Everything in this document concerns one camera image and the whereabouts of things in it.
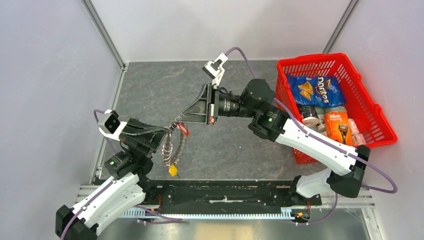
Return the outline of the red key tag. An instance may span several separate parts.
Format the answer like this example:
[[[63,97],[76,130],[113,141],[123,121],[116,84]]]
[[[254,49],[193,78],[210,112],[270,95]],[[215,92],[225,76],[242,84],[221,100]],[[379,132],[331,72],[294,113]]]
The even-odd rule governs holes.
[[[179,123],[177,126],[184,136],[188,136],[190,134],[188,128],[183,123]]]

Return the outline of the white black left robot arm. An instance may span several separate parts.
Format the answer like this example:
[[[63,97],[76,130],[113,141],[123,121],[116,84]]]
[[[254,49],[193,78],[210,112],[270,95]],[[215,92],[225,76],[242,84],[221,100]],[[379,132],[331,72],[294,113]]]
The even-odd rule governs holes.
[[[152,204],[157,198],[147,174],[152,156],[167,135],[165,126],[115,116],[99,121],[100,133],[120,143],[122,150],[104,162],[110,177],[89,196],[72,207],[56,211],[54,232],[62,240],[96,240],[115,219],[137,204]]]

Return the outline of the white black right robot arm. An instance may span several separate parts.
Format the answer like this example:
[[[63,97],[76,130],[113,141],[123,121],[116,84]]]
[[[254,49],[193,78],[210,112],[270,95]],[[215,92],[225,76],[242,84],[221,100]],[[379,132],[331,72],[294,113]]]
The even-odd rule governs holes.
[[[308,198],[335,192],[356,198],[362,187],[370,148],[334,141],[300,123],[289,111],[273,105],[275,92],[264,79],[252,79],[240,95],[214,84],[204,84],[195,101],[174,120],[185,124],[213,125],[219,116],[250,118],[248,128],[259,138],[289,146],[327,168],[294,178],[289,200],[300,205]]]

